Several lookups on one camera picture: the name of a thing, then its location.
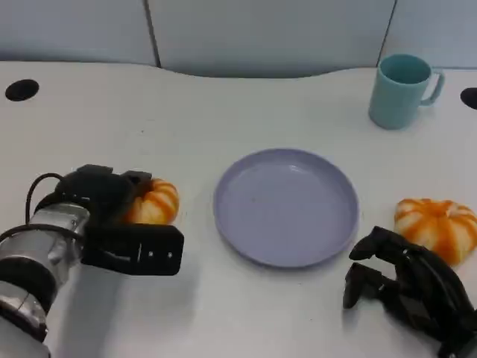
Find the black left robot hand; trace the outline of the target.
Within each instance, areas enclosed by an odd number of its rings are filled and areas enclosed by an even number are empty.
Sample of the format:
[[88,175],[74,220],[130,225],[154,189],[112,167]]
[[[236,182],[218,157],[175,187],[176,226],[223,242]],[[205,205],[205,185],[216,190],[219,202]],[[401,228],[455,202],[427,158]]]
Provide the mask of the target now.
[[149,172],[129,170],[117,174],[111,167],[87,164],[64,176],[54,194],[61,201],[86,208],[94,222],[123,222],[151,180]]

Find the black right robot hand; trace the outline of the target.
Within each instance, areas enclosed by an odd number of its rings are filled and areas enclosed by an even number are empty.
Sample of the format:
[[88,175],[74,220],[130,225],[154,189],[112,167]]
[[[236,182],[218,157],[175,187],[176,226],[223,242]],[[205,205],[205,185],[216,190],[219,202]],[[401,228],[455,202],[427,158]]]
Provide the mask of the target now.
[[343,308],[360,298],[440,343],[439,357],[476,356],[476,309],[458,275],[434,252],[375,226],[350,252]]

